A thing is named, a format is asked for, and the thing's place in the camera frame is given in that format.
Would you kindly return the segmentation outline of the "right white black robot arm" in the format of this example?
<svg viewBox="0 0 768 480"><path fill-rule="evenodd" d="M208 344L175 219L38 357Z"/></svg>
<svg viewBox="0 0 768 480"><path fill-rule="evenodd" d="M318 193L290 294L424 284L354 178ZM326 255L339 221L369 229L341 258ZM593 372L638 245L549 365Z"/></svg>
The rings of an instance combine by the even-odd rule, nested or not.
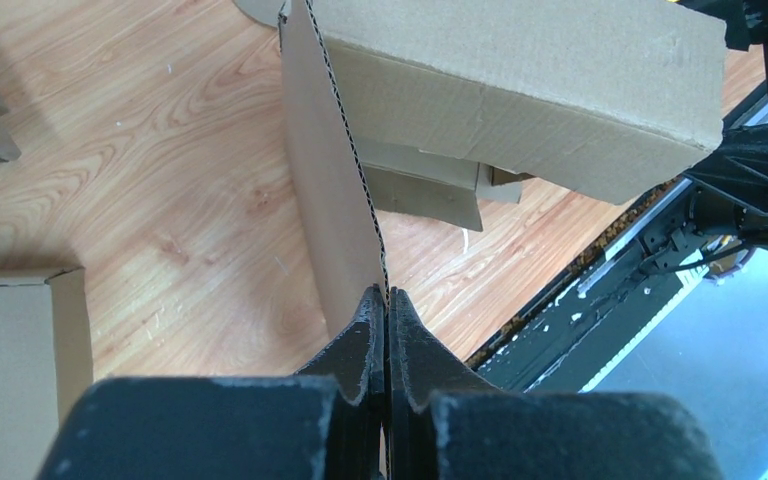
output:
<svg viewBox="0 0 768 480"><path fill-rule="evenodd" d="M683 5L725 21L728 48L761 46L765 80L756 91L768 98L768 1ZM726 120L721 145L684 176L698 186L688 215L699 234L734 235L746 247L768 250L768 123L739 126Z"/></svg>

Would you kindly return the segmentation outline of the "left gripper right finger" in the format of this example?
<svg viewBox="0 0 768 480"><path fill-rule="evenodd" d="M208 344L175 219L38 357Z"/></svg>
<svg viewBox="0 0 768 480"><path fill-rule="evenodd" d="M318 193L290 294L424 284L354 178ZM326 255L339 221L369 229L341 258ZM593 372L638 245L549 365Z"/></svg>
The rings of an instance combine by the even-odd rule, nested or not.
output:
<svg viewBox="0 0 768 480"><path fill-rule="evenodd" d="M389 296L393 479L719 479L696 419L646 393L502 391Z"/></svg>

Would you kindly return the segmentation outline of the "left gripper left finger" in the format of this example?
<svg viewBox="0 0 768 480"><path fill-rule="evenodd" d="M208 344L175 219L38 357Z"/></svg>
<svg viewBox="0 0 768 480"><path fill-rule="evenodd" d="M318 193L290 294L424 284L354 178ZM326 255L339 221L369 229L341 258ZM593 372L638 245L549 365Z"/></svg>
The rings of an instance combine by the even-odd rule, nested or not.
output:
<svg viewBox="0 0 768 480"><path fill-rule="evenodd" d="M89 387L42 479L377 479L384 301L279 377L118 377Z"/></svg>

